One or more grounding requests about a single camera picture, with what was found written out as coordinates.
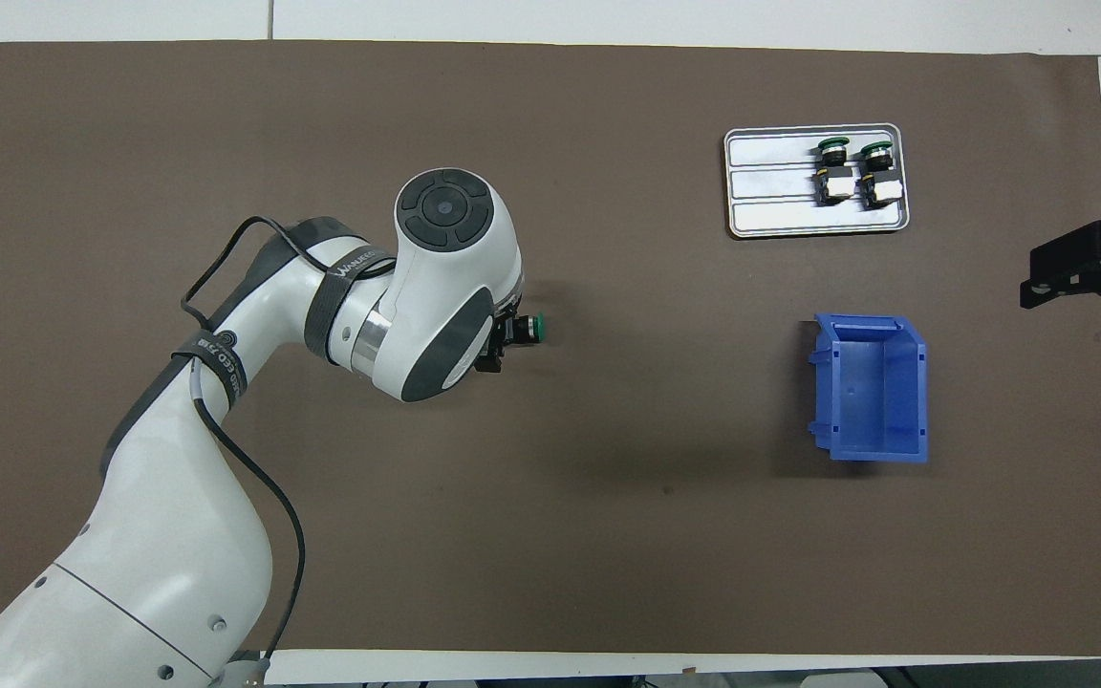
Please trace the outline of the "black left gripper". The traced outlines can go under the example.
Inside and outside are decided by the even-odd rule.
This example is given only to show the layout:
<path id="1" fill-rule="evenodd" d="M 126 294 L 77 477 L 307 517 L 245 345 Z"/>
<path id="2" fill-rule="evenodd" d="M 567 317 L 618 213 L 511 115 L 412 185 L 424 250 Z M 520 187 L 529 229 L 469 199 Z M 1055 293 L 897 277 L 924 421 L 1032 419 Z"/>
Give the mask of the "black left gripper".
<path id="1" fill-rule="evenodd" d="M 515 316 L 515 306 L 506 306 L 492 317 L 489 330 L 486 331 L 484 345 L 473 361 L 475 371 L 487 374 L 501 372 L 504 349 L 514 345 L 516 338 Z"/>

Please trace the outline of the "silver metal tray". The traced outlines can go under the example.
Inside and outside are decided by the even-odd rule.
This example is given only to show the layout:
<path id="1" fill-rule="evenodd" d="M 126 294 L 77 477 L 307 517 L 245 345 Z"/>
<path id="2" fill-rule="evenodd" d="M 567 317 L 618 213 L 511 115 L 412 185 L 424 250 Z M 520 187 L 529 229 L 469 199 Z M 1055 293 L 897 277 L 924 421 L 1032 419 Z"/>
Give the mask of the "silver metal tray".
<path id="1" fill-rule="evenodd" d="M 857 178 L 855 195 L 821 205 L 814 192 L 817 144 L 848 136 L 847 165 Z M 904 182 L 903 201 L 868 209 L 859 187 L 859 154 L 865 145 L 890 140 Z M 723 139 L 728 229 L 738 239 L 807 238 L 827 234 L 895 232 L 909 223 L 903 132 L 890 122 L 762 125 L 734 129 Z"/>

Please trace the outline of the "blue plastic bin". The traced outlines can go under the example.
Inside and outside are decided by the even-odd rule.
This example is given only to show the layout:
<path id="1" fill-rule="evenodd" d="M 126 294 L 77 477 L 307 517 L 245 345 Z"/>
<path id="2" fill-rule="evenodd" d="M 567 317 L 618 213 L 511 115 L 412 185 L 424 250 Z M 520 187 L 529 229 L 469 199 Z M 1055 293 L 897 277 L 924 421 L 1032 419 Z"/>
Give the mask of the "blue plastic bin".
<path id="1" fill-rule="evenodd" d="M 835 312 L 814 323 L 816 447 L 836 462 L 929 461 L 929 350 L 913 323 Z"/>

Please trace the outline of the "brown table mat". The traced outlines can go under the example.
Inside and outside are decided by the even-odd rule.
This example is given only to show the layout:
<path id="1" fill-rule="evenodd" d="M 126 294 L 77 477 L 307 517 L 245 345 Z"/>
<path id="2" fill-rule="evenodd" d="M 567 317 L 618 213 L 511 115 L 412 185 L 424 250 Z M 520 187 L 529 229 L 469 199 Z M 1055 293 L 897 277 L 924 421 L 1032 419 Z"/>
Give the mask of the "brown table mat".
<path id="1" fill-rule="evenodd" d="M 879 123 L 909 223 L 738 239 L 723 139 Z M 0 611 L 249 215 L 393 248 L 424 170 L 514 218 L 541 347 L 402 404 L 302 345 L 226 429 L 309 543 L 287 648 L 1101 655 L 1092 57 L 334 42 L 0 44 Z M 929 461 L 816 447 L 820 312 L 908 318 Z"/>

